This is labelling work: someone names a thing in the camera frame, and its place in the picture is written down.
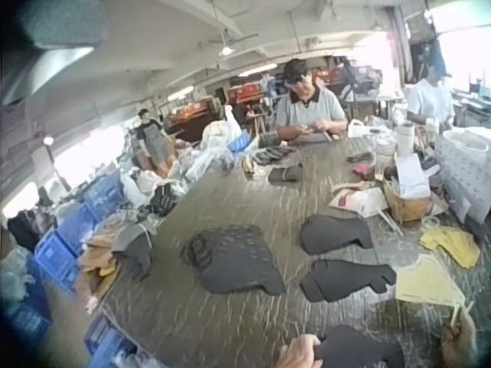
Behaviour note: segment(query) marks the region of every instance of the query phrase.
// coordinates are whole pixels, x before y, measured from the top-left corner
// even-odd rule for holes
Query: blue plastic crate
[[[85,193],[84,199],[99,222],[115,213],[124,202],[119,172],[100,179]]]
[[[87,368],[108,368],[120,351],[134,353],[137,347],[114,329],[109,329]]]
[[[33,257],[28,257],[27,266],[28,273],[35,279],[35,283],[26,285],[28,296],[9,320],[12,329],[25,346],[35,350],[51,326],[51,313],[42,284],[41,272]]]
[[[87,203],[73,211],[55,230],[75,257],[82,254],[84,240],[94,231],[99,221]]]
[[[58,287],[77,295],[74,284],[81,266],[56,232],[47,233],[36,245],[35,260]]]
[[[109,330],[112,330],[109,320],[103,314],[99,314],[84,336],[85,346],[91,355],[95,354]]]
[[[240,136],[236,138],[232,143],[229,144],[229,150],[232,153],[239,153],[245,150],[249,144],[251,143],[251,139],[247,132],[243,132]]]

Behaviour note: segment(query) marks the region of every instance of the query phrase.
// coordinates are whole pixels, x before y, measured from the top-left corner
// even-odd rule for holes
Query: window
[[[108,165],[124,148],[124,131],[120,126],[94,131],[89,138],[64,151],[54,159],[56,170],[71,186],[88,180],[97,167]]]
[[[491,87],[491,27],[451,31],[439,37],[442,55],[452,77],[452,88],[469,91],[469,82],[479,79]]]
[[[3,215],[7,219],[15,217],[19,211],[32,209],[38,200],[38,187],[30,182],[3,208]]]

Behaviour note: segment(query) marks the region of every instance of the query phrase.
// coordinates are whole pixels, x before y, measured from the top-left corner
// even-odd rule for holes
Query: apron
[[[160,166],[166,164],[167,159],[172,154],[170,143],[155,125],[151,125],[143,130],[145,132],[145,147],[147,148],[153,163]]]

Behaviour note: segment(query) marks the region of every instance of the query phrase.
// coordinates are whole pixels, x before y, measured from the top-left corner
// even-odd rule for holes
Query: gray table surface
[[[229,174],[205,175],[160,226],[153,239],[151,275],[133,282],[123,269],[101,305],[103,312],[139,347],[172,368],[270,367],[280,346],[293,337],[302,333],[322,337],[338,324],[377,338],[398,339],[408,367],[440,366],[440,326],[450,319],[451,308],[396,301],[395,287],[382,295],[365,288],[342,301],[311,304],[299,287],[317,258],[387,263],[397,270],[426,252],[417,244],[422,234],[419,223],[404,227],[401,237],[378,216],[367,219],[374,249],[351,245],[321,257],[302,250],[298,230],[309,215],[354,216],[328,206],[330,188],[357,181],[353,164],[344,159],[364,144],[344,140],[302,147],[288,160],[303,163],[303,181],[288,186],[272,186],[266,179],[247,181],[239,167]],[[442,223],[457,226],[446,216]],[[181,262],[183,242],[206,228],[231,224],[262,228],[287,285],[286,294],[271,297],[262,290],[210,294]],[[475,301],[471,315],[482,349],[491,341],[489,242],[471,270],[457,266],[441,249],[434,254],[467,300]]]

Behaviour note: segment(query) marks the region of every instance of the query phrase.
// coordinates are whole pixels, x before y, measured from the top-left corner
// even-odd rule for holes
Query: ceiling fan
[[[217,22],[219,22],[218,15],[216,13],[215,2],[212,0],[211,3],[212,3],[212,7],[213,7],[213,12],[215,13],[215,19]],[[209,43],[210,44],[222,44],[223,49],[220,51],[220,55],[227,56],[227,55],[230,55],[232,52],[235,51],[230,46],[233,46],[234,44],[237,44],[237,43],[242,42],[244,40],[247,40],[249,38],[258,37],[259,34],[257,34],[257,33],[251,34],[251,35],[248,34],[248,35],[241,37],[241,38],[234,38],[232,35],[229,34],[229,30],[227,28],[225,28],[223,30],[220,29],[220,36],[222,36],[221,40],[209,40]]]

